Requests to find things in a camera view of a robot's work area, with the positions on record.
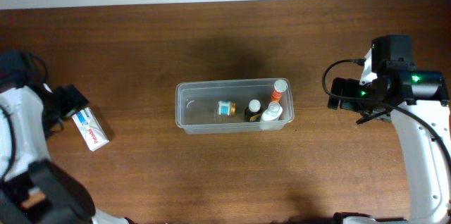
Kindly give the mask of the white Panadol box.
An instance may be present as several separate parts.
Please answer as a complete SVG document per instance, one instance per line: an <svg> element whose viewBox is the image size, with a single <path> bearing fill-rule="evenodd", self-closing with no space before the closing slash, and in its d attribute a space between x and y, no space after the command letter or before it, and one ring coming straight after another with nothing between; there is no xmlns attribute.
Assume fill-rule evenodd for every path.
<svg viewBox="0 0 451 224"><path fill-rule="evenodd" d="M109 143L109 139L89 107L72 115L72 119L90 151L96 151Z"/></svg>

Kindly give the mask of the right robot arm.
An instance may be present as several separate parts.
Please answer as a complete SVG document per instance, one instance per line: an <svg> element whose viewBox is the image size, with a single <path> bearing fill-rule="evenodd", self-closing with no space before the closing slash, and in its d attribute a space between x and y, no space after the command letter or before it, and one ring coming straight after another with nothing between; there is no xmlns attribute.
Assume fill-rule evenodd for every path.
<svg viewBox="0 0 451 224"><path fill-rule="evenodd" d="M367 55L352 59L358 80L337 77L324 86L330 109L391 123L400 141L409 183L408 223L450 222L450 96L444 75L419 70L407 35L372 40Z"/></svg>

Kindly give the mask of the orange tube white cap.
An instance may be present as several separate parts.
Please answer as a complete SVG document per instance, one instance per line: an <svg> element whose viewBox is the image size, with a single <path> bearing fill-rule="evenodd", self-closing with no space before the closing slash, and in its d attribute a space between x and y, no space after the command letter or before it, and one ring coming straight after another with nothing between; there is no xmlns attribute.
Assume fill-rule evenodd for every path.
<svg viewBox="0 0 451 224"><path fill-rule="evenodd" d="M288 83L285 80L276 80L273 85L273 92L271 94L270 102L279 102L287 89Z"/></svg>

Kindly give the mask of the dark brown syrup bottle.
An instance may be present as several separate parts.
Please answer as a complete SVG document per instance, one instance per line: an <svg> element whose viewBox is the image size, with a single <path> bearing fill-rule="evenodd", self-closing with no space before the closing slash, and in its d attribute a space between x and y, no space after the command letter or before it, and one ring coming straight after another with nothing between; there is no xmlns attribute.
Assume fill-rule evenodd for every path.
<svg viewBox="0 0 451 224"><path fill-rule="evenodd" d="M262 113L261 103L257 99L253 99L249 102L248 107L245 109L245 120L247 122L257 122Z"/></svg>

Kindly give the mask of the white sanitizer bottle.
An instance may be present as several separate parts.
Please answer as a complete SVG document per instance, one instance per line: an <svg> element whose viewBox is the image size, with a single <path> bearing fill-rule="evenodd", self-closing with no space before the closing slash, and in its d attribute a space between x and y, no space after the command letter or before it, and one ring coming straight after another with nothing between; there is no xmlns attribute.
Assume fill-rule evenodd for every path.
<svg viewBox="0 0 451 224"><path fill-rule="evenodd" d="M278 120L283 112L283 107L277 102L272 101L268 108L262 113L260 121L275 121Z"/></svg>

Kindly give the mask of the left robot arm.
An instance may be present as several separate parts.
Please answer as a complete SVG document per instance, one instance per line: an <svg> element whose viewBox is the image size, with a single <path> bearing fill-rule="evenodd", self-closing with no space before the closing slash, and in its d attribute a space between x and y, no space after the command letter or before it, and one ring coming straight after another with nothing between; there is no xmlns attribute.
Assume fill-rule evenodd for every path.
<svg viewBox="0 0 451 224"><path fill-rule="evenodd" d="M89 192L51 161L47 139L89 104L73 85L50 89L45 62L1 54L1 222L130 223L94 205Z"/></svg>

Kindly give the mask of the small jar gold lid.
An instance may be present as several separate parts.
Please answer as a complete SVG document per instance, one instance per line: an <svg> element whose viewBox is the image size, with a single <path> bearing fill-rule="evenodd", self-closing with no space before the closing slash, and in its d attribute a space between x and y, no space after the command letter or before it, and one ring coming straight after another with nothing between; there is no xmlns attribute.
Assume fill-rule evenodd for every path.
<svg viewBox="0 0 451 224"><path fill-rule="evenodd" d="M236 103L231 101L219 101L217 114L220 116L233 116L236 113Z"/></svg>

